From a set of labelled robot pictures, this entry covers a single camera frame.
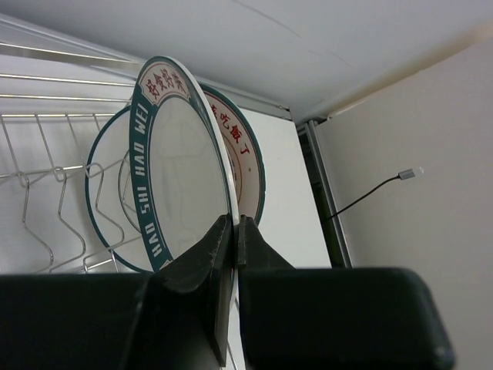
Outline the black rimmed white plate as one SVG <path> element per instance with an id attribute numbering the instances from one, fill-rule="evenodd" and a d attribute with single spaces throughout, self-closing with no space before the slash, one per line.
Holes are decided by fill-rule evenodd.
<path id="1" fill-rule="evenodd" d="M 89 218 L 102 245 L 132 271 L 151 272 L 139 231 L 129 174 L 130 108 L 120 110 L 99 131 L 86 162 Z"/>

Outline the green rimmed plate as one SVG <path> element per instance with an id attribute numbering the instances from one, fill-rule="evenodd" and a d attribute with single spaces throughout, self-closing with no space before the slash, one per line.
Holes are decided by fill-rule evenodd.
<path id="1" fill-rule="evenodd" d="M 178 60 L 144 63 L 132 93 L 129 168 L 153 272 L 198 243 L 223 215 L 240 223 L 233 168 L 205 94 Z"/>

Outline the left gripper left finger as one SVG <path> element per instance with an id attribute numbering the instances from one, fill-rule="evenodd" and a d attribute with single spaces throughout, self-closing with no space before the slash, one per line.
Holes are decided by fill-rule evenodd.
<path id="1" fill-rule="evenodd" d="M 5 275 L 1 367 L 222 368 L 230 298 L 230 215 L 154 274 Z"/>

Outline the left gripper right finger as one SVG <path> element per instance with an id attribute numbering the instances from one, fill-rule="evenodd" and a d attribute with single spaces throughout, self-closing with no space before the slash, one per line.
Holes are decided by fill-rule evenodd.
<path id="1" fill-rule="evenodd" d="M 237 255 L 248 369 L 451 369 L 431 291 L 395 267 L 295 268 L 240 219 Z"/>

